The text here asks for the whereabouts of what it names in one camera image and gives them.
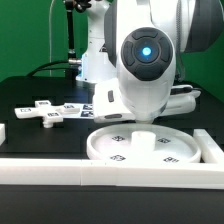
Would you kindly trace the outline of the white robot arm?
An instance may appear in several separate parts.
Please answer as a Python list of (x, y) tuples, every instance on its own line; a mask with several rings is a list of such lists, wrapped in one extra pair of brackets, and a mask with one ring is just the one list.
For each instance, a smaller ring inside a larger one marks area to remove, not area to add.
[(182, 53), (208, 49), (224, 29), (221, 0), (74, 0), (89, 16), (82, 79), (94, 85), (97, 122), (151, 122), (189, 113), (200, 92), (184, 79)]

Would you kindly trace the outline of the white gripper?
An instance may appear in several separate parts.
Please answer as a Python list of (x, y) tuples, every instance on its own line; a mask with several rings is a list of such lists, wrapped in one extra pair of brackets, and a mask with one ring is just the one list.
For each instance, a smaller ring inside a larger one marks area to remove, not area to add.
[(148, 120), (142, 120), (137, 118), (122, 102), (117, 79), (111, 79), (95, 85), (93, 96), (93, 115), (95, 122), (136, 120), (142, 123), (152, 123), (155, 118), (162, 116), (161, 113), (164, 110), (165, 108), (159, 112), (155, 112)]

